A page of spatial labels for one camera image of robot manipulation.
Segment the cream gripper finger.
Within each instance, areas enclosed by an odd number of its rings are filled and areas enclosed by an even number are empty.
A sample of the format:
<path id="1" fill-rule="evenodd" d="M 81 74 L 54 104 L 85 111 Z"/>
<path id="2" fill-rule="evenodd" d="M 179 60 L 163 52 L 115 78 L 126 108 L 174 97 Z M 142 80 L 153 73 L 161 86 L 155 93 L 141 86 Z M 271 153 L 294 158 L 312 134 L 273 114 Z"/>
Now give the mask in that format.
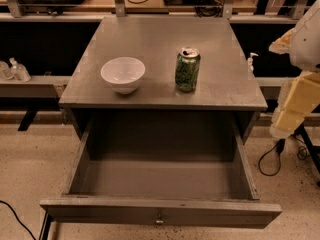
<path id="1" fill-rule="evenodd" d="M 279 55 L 290 54 L 292 52 L 293 36 L 295 34 L 295 29 L 291 28 L 281 37 L 276 39 L 269 46 L 269 51 Z"/>
<path id="2" fill-rule="evenodd" d="M 286 79 L 272 116 L 270 134 L 276 139 L 288 138 L 319 104 L 320 73 L 306 71 Z"/>

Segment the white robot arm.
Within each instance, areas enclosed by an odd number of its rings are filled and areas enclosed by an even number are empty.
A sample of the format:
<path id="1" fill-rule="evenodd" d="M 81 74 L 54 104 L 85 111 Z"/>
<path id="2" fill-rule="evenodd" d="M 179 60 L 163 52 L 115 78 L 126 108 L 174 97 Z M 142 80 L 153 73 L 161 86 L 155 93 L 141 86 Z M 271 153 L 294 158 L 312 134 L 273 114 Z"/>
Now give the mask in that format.
<path id="1" fill-rule="evenodd" d="M 320 0 L 269 50 L 288 54 L 290 63 L 302 70 L 298 77 L 283 83 L 272 117 L 271 135 L 286 139 L 320 104 Z"/>

